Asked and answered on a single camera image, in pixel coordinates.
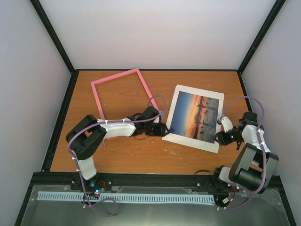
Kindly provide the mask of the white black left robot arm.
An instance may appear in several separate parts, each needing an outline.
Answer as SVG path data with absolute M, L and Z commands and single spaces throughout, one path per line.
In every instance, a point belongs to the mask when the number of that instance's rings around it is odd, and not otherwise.
M 98 184 L 97 170 L 93 155 L 105 139 L 113 137 L 164 137 L 169 134 L 162 113 L 152 106 L 143 113 L 136 113 L 120 120 L 101 120 L 89 114 L 84 117 L 66 136 L 67 150 L 82 175 L 81 183 L 86 189 L 94 189 Z

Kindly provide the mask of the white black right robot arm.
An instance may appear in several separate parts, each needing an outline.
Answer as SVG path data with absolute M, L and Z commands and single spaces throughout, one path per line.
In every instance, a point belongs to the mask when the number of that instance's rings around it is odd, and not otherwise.
M 273 154 L 264 140 L 264 127 L 257 123 L 257 114 L 246 112 L 233 126 L 231 120 L 222 116 L 217 123 L 223 131 L 215 134 L 215 141 L 226 146 L 244 144 L 240 154 L 231 167 L 220 166 L 214 171 L 214 178 L 226 184 L 236 185 L 253 193 L 262 194 L 276 169 L 279 157 Z

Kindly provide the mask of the pink wooden photo frame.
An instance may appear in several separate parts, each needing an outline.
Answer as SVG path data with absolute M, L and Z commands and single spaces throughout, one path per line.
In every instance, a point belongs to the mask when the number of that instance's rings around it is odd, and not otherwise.
M 136 73 L 138 75 L 138 78 L 139 78 L 146 94 L 148 95 L 148 97 L 150 99 L 150 102 L 152 103 L 153 107 L 157 111 L 159 111 L 158 105 L 157 105 L 156 101 L 154 99 L 152 99 L 153 95 L 151 94 L 150 89 L 148 88 L 148 85 L 146 84 L 146 81 L 142 76 L 142 73 L 140 72 L 140 70 L 138 68 L 134 68 L 134 69 L 123 71 L 121 73 L 110 75 L 110 76 L 107 76 L 107 77 L 97 79 L 97 80 L 94 80 L 94 81 L 90 82 L 92 92 L 93 92 L 93 95 L 94 95 L 94 98 L 95 98 L 96 106 L 97 106 L 97 109 L 98 109 L 101 120 L 105 120 L 105 116 L 104 116 L 104 113 L 103 113 L 103 108 L 102 108 L 102 104 L 100 102 L 100 98 L 99 98 L 97 90 L 96 90 L 96 85 L 98 85 L 100 83 L 107 82 L 107 81 L 111 81 L 111 80 L 114 80 L 114 79 L 118 79 L 118 78 L 130 75 L 130 74 L 133 74 L 133 73 Z

